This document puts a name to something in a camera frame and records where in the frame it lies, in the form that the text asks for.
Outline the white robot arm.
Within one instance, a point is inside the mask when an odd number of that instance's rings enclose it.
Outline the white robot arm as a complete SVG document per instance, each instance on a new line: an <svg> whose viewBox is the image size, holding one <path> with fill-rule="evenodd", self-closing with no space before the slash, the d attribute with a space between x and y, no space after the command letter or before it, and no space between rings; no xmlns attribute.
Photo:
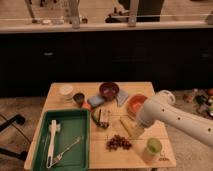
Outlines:
<svg viewBox="0 0 213 171"><path fill-rule="evenodd" d="M146 99L136 114L137 128L147 129L158 120L213 148L213 121L180 110L174 103L175 96L168 90Z"/></svg>

